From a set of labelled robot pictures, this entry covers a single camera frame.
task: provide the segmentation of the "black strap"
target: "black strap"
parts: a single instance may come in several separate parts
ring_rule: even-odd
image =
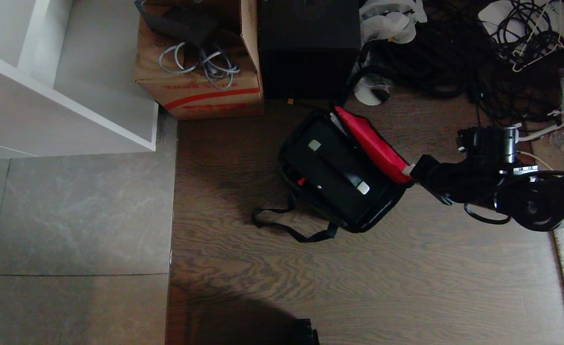
[[[288,213],[295,209],[296,206],[295,195],[291,192],[288,195],[288,207],[286,209],[255,209],[252,213],[252,223],[256,225],[258,228],[267,228],[267,227],[278,227],[286,230],[295,240],[301,243],[313,243],[313,242],[320,242],[324,240],[328,240],[329,238],[335,238],[335,234],[337,233],[338,226],[334,223],[328,223],[328,227],[326,230],[322,230],[318,233],[313,234],[310,237],[305,237],[297,230],[289,227],[288,225],[275,223],[274,221],[260,221],[257,219],[257,216],[265,211],[275,212],[278,214]]]

